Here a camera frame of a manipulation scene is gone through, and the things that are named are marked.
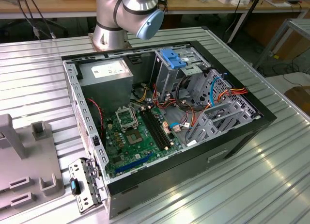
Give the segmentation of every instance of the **aluminum table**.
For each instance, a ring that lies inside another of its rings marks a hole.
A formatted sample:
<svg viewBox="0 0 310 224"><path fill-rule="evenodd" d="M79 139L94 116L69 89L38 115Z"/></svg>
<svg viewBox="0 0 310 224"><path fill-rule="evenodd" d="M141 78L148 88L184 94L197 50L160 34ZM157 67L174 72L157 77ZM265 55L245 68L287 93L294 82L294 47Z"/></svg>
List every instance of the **aluminum table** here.
<svg viewBox="0 0 310 224"><path fill-rule="evenodd" d="M284 23L281 25L279 30L276 32L275 36L271 39L271 41L268 43L267 47L264 49L260 57L258 58L257 62L254 64L254 68L257 69L265 60L268 53L272 49L272 47L279 41L279 39L283 36L283 34L286 32L286 34L291 34L293 31L296 31L303 37L310 40L310 19L287 19L284 21ZM283 43L286 41L286 36L279 41L278 45L283 45Z"/></svg>
<svg viewBox="0 0 310 224"><path fill-rule="evenodd" d="M134 47L198 40L250 89L277 120L237 155L109 220L103 207L78 212L67 166L86 156L70 106L61 56L93 52L88 37L0 45L0 114L15 128L48 121L65 195L3 220L15 223L309 223L309 117L268 84L213 33L202 28L160 31Z"/></svg>

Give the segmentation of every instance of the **ram slot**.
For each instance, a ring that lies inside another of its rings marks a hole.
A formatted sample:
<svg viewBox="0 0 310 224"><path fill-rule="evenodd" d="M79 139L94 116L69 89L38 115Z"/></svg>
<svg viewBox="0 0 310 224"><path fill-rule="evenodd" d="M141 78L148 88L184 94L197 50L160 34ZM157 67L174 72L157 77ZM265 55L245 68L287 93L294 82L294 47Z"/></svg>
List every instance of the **ram slot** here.
<svg viewBox="0 0 310 224"><path fill-rule="evenodd" d="M166 147L170 147L170 142L167 139L164 131L159 126L157 120L153 116L151 112L142 112L140 113L141 117L148 128L151 136L154 138L156 145L158 148L163 151L166 149Z"/></svg>

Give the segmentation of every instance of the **yellow cable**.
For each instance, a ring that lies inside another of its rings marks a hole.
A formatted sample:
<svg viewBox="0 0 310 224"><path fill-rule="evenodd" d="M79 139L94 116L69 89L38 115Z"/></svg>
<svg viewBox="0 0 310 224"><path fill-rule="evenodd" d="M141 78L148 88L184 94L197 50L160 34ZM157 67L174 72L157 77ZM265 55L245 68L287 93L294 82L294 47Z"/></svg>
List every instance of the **yellow cable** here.
<svg viewBox="0 0 310 224"><path fill-rule="evenodd" d="M143 97L142 97L141 99L137 100L137 102L142 102L142 101L145 99L145 97L146 97L146 91L147 91L147 88L145 88L145 90L144 90L144 95L143 95Z"/></svg>
<svg viewBox="0 0 310 224"><path fill-rule="evenodd" d="M243 91L245 88L242 89L231 89L232 91Z"/></svg>

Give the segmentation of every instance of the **blue latch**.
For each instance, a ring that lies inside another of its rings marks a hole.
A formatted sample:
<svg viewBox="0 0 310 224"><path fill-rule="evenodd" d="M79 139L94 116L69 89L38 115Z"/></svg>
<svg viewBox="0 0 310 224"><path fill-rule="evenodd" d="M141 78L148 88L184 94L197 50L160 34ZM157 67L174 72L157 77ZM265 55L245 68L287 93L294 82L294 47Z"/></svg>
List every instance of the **blue latch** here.
<svg viewBox="0 0 310 224"><path fill-rule="evenodd" d="M184 63L172 49L162 49L160 51L163 54L164 59L170 63L172 69L186 67L187 64Z"/></svg>

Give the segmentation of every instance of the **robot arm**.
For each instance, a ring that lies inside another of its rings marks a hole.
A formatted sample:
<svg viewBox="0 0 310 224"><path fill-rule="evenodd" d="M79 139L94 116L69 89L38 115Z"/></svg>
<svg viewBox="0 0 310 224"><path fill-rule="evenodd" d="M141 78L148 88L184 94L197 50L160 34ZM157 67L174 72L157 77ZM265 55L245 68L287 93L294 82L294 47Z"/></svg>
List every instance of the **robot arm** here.
<svg viewBox="0 0 310 224"><path fill-rule="evenodd" d="M93 43L98 50L127 47L126 31L148 40L159 30L164 13L158 0L96 0L97 25Z"/></svg>

